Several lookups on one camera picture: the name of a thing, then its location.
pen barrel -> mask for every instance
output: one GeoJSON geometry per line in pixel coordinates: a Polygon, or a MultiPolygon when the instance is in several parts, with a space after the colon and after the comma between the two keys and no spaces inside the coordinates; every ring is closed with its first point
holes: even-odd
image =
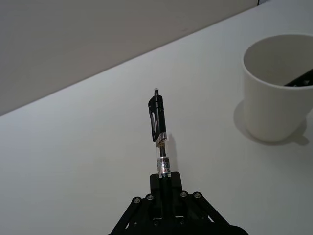
{"type": "Polygon", "coordinates": [[[167,156],[167,139],[162,139],[156,144],[157,172],[159,178],[171,177],[170,159],[167,156]]]}

bolt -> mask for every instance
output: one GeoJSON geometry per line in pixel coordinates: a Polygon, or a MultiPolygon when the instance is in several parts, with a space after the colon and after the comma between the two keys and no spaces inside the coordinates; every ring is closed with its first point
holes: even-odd
{"type": "Polygon", "coordinates": [[[186,197],[186,196],[187,196],[187,193],[182,192],[182,193],[180,194],[180,196],[181,196],[181,197],[186,197]]]}
{"type": "Polygon", "coordinates": [[[139,203],[140,202],[140,199],[139,198],[135,198],[134,199],[134,203],[139,203]]]}
{"type": "Polygon", "coordinates": [[[153,222],[153,225],[156,226],[156,227],[157,227],[159,224],[160,224],[160,222],[159,222],[158,220],[155,220],[155,221],[153,222]]]}
{"type": "Polygon", "coordinates": [[[151,200],[153,200],[153,196],[152,196],[152,195],[149,195],[149,196],[147,197],[147,199],[148,199],[149,201],[151,201],[151,200]]]}
{"type": "Polygon", "coordinates": [[[201,195],[199,193],[196,193],[194,197],[198,199],[198,198],[201,198],[201,195]]]}

pen label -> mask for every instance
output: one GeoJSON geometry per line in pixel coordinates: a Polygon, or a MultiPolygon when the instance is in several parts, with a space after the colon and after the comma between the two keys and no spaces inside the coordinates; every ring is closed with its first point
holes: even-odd
{"type": "Polygon", "coordinates": [[[171,177],[170,160],[168,157],[162,157],[157,160],[157,169],[159,178],[171,177]]]}

pen clip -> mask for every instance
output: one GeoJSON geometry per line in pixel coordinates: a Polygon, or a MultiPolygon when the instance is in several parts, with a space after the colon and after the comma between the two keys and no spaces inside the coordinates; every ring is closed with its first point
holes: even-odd
{"type": "Polygon", "coordinates": [[[153,115],[153,111],[151,110],[150,102],[149,102],[149,115],[151,121],[151,131],[152,131],[152,140],[153,142],[156,141],[156,123],[153,115]]]}

screw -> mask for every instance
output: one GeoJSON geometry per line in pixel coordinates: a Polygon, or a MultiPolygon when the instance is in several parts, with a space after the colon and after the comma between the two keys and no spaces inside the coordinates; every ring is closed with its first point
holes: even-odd
{"type": "Polygon", "coordinates": [[[159,225],[159,223],[160,223],[160,222],[159,222],[158,220],[155,220],[155,221],[153,222],[153,225],[157,227],[157,226],[159,225]]]}
{"type": "Polygon", "coordinates": [[[187,196],[187,193],[182,192],[182,193],[180,194],[180,196],[181,196],[181,197],[186,197],[186,196],[187,196]]]}
{"type": "Polygon", "coordinates": [[[196,193],[194,197],[198,199],[198,198],[201,198],[201,195],[199,193],[196,193]]]}
{"type": "Polygon", "coordinates": [[[139,203],[140,202],[140,199],[139,198],[135,198],[134,199],[134,203],[139,203]]]}

